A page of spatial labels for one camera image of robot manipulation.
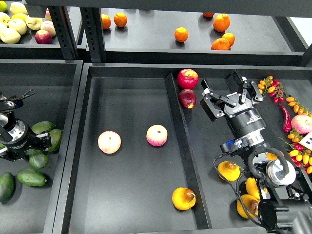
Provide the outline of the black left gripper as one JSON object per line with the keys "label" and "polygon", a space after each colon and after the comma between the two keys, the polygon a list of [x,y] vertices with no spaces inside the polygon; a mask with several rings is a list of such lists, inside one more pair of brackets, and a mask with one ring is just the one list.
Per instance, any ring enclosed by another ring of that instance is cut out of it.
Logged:
{"label": "black left gripper", "polygon": [[11,129],[0,127],[0,158],[16,161],[25,158],[25,153],[31,149],[46,151],[52,146],[48,131],[35,134],[28,125],[15,124]]}

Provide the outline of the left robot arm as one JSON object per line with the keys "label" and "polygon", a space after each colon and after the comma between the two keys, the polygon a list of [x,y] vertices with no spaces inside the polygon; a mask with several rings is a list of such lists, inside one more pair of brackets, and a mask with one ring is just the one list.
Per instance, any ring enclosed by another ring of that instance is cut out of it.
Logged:
{"label": "left robot arm", "polygon": [[25,158],[25,152],[30,149],[47,151],[52,146],[48,131],[36,134],[26,123],[14,115],[14,111],[23,106],[22,100],[34,93],[35,91],[30,89],[19,97],[0,96],[1,159],[16,161]]}

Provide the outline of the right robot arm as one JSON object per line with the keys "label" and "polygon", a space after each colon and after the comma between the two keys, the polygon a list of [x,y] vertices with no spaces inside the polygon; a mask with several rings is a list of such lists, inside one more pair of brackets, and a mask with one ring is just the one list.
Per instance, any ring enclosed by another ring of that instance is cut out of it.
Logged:
{"label": "right robot arm", "polygon": [[237,70],[226,78],[231,93],[215,93],[201,82],[201,106],[210,120],[225,117],[234,136],[220,146],[221,156],[240,156],[246,173],[255,179],[260,202],[257,212],[243,211],[256,225],[274,234],[309,234],[312,231],[312,184],[303,168],[296,167],[262,136],[266,124],[256,109],[263,100],[258,86]]}

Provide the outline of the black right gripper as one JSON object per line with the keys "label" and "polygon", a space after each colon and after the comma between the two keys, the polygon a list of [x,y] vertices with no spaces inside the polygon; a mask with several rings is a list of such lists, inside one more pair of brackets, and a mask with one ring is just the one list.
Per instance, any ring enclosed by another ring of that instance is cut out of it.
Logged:
{"label": "black right gripper", "polygon": [[257,136],[266,127],[260,113],[254,108],[254,104],[260,98],[248,97],[247,79],[236,69],[232,71],[232,76],[237,85],[237,92],[226,96],[213,92],[207,79],[203,79],[201,85],[204,91],[200,105],[211,121],[225,117],[235,139]]}

